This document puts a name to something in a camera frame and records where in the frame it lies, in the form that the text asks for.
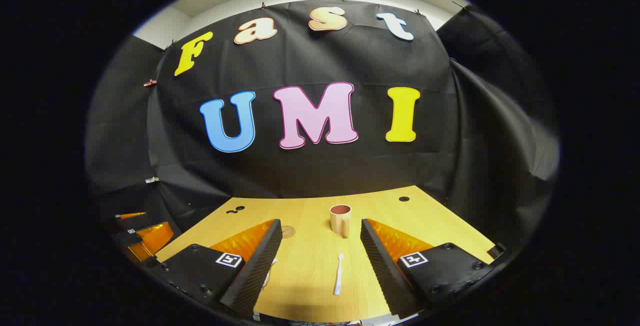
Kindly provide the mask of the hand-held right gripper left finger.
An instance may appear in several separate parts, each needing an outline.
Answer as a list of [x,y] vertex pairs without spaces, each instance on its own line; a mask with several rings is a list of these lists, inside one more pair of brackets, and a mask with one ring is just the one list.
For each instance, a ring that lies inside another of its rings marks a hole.
[[210,247],[190,244],[157,262],[155,276],[201,307],[249,319],[281,241],[271,219]]

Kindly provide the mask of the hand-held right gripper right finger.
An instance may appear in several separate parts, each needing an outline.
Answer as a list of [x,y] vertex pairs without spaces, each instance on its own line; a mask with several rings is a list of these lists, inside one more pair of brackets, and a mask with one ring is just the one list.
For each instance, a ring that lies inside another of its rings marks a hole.
[[483,262],[457,244],[432,246],[373,219],[362,219],[360,239],[391,314],[432,314],[455,303],[494,270],[506,249],[496,244]]

